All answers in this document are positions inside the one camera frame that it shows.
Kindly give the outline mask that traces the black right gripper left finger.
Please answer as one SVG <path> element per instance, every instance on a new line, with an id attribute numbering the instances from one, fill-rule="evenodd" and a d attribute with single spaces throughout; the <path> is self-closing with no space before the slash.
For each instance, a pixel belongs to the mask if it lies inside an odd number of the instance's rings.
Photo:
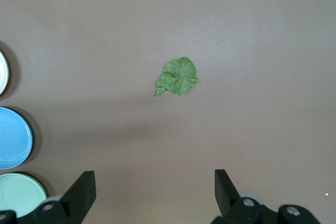
<path id="1" fill-rule="evenodd" d="M 13 210 L 1 211 L 1 223 L 82 223 L 96 199 L 93 171 L 85 171 L 59 200 L 48 200 L 31 213 L 17 217 Z"/>

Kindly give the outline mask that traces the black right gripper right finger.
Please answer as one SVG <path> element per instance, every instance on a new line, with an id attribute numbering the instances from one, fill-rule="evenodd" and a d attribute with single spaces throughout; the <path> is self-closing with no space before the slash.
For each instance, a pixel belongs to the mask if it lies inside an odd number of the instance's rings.
<path id="1" fill-rule="evenodd" d="M 319 223 L 306 208 L 282 205 L 275 212 L 251 197 L 238 193 L 224 169 L 215 170 L 215 199 L 221 215 L 212 223 Z"/>

